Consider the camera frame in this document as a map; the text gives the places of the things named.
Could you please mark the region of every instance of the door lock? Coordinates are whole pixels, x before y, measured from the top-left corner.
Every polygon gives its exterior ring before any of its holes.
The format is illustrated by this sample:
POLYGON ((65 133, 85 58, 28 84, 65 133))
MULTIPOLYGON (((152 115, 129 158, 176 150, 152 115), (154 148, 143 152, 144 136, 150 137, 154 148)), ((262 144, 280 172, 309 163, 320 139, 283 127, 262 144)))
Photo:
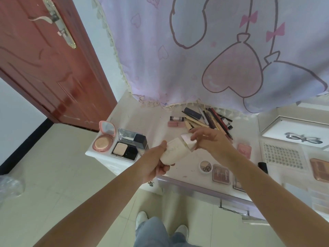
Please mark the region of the door lock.
POLYGON ((68 28, 66 27, 62 17, 60 16, 60 13, 58 12, 57 8, 55 7, 55 4, 52 0, 42 0, 44 5, 46 6, 47 10, 50 13, 50 16, 40 16, 37 18, 29 18, 30 21, 37 21, 37 20, 45 20, 46 22, 53 24, 55 23, 59 29, 59 32, 57 32, 60 36, 63 36, 67 44, 71 48, 76 48, 75 41, 73 40, 70 32, 68 31, 68 28))

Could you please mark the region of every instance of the person's left hand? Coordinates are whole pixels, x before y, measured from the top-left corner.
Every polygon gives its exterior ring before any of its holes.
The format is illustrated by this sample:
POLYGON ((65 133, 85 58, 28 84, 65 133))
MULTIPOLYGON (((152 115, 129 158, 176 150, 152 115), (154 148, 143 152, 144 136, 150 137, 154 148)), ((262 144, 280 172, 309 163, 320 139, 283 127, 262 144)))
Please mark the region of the person's left hand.
POLYGON ((155 178, 155 176, 164 175, 169 171, 170 166, 165 166, 160 157, 167 148, 167 142, 164 140, 156 147, 147 150, 143 156, 135 163, 138 171, 141 172, 143 183, 147 183, 155 178))

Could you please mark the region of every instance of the beige floor tile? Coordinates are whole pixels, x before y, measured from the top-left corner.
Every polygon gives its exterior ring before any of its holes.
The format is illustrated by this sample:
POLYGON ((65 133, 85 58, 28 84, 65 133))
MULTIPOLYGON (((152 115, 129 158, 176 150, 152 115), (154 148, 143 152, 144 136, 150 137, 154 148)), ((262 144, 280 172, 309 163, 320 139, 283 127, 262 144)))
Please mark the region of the beige floor tile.
POLYGON ((14 177, 63 193, 79 168, 96 133, 54 124, 11 171, 14 177))
POLYGON ((241 216, 214 206, 211 246, 284 247, 270 226, 242 223, 241 216))
POLYGON ((84 156, 74 158, 80 165, 64 191, 64 195, 84 202, 108 184, 115 175, 96 159, 84 156))
POLYGON ((117 247, 120 244, 128 219, 117 217, 97 247, 117 247))
POLYGON ((135 242, 135 229, 136 224, 135 220, 128 220, 126 224, 126 228, 124 229, 121 241, 120 241, 120 247, 132 247, 134 246, 135 242))
POLYGON ((170 235, 184 224, 190 232, 189 243, 210 246, 212 204, 168 192, 163 195, 162 208, 163 223, 170 235))
POLYGON ((81 204, 80 201, 62 196, 50 212, 46 221, 43 223, 39 232, 35 237, 35 243, 39 241, 55 224, 67 216, 71 211, 77 208, 81 204))
POLYGON ((162 196, 141 189, 137 190, 135 196, 129 220, 135 221, 140 211, 145 211, 149 218, 154 216, 162 218, 162 196))
POLYGON ((135 199, 136 199, 136 193, 135 195, 130 199, 130 201, 128 202, 128 204, 126 205, 126 207, 122 210, 122 212, 120 213, 120 216, 123 218, 128 219, 130 216, 130 212, 133 208, 133 205, 135 203, 135 199))
POLYGON ((27 184, 21 196, 7 199, 0 208, 0 245, 32 246, 59 197, 58 193, 27 184))

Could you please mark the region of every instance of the white wall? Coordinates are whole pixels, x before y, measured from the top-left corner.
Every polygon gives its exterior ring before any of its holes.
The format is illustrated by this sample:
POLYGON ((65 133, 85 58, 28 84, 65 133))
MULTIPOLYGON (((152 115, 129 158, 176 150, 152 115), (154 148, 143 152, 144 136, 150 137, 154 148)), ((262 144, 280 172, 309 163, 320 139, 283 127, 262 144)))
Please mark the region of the white wall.
POLYGON ((0 165, 46 118, 0 78, 0 165))
POLYGON ((119 101, 126 91, 127 86, 120 75, 120 69, 113 55, 114 50, 110 46, 107 32, 102 27, 102 21, 97 19, 97 9, 93 9, 92 0, 73 0, 73 2, 92 42, 106 78, 109 81, 113 94, 116 100, 119 101))

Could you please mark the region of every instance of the person's right hand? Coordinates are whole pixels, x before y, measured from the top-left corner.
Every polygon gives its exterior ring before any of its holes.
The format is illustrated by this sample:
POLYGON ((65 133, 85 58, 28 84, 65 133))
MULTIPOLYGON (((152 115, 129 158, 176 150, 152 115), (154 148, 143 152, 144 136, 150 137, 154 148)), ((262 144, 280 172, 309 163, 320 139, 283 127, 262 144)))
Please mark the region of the person's right hand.
POLYGON ((238 151, 220 131, 207 127, 196 127, 190 130, 191 140, 197 140, 197 149, 207 150, 221 165, 228 167, 232 156, 238 151))

